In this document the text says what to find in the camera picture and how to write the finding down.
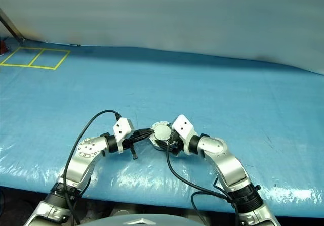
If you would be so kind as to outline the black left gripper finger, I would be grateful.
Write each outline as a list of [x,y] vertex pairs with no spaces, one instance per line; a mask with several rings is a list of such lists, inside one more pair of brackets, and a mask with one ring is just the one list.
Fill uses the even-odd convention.
[[144,136],[149,137],[153,133],[152,128],[142,128],[134,131],[133,135],[136,137]]
[[131,136],[130,136],[130,143],[137,143],[139,141],[142,141],[148,137],[150,137],[151,133],[145,132],[145,133],[139,133],[139,132],[134,132]]

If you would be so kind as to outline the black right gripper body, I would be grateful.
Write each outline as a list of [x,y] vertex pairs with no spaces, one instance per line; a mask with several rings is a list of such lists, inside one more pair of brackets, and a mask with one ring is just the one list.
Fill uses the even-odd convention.
[[183,141],[180,135],[174,130],[171,132],[167,142],[167,152],[171,152],[174,156],[178,156],[181,151],[183,151]]

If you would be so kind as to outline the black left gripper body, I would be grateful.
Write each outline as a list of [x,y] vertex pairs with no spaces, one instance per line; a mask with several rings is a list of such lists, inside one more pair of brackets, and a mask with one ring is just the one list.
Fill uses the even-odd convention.
[[136,151],[134,149],[134,139],[135,139],[134,135],[131,135],[129,138],[125,139],[123,141],[123,149],[124,150],[130,150],[133,160],[136,160],[137,159],[137,154],[136,154]]

